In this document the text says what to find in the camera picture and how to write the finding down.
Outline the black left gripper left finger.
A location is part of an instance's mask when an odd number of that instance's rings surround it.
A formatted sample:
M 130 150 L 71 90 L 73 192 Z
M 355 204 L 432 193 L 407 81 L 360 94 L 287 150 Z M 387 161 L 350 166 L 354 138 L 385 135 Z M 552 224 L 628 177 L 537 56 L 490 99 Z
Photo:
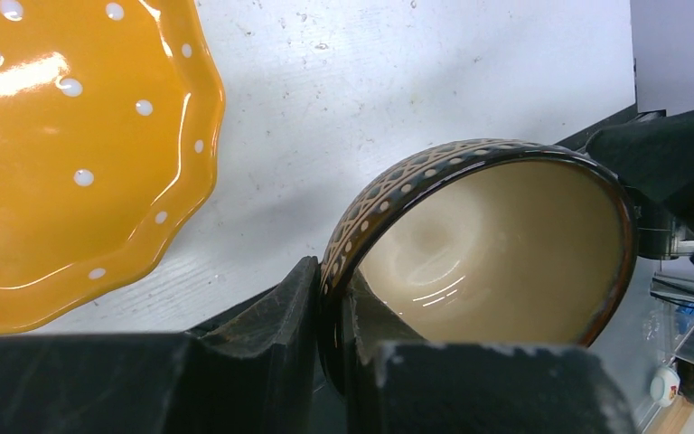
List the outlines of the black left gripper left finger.
M 314 257 L 205 334 L 0 337 L 0 433 L 303 433 Z

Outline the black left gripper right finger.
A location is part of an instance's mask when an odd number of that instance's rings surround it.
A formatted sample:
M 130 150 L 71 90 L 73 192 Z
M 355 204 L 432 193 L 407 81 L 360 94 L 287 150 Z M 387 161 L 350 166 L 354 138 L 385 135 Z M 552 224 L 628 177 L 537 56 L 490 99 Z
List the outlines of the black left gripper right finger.
M 351 433 L 634 433 L 624 395 L 577 346 L 433 343 L 355 274 L 342 303 Z

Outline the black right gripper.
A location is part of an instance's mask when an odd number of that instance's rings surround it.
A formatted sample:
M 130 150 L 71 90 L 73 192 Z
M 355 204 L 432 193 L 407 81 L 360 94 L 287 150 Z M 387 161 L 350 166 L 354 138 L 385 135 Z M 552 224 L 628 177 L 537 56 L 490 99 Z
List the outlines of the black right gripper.
M 694 110 L 602 128 L 586 151 L 694 234 Z

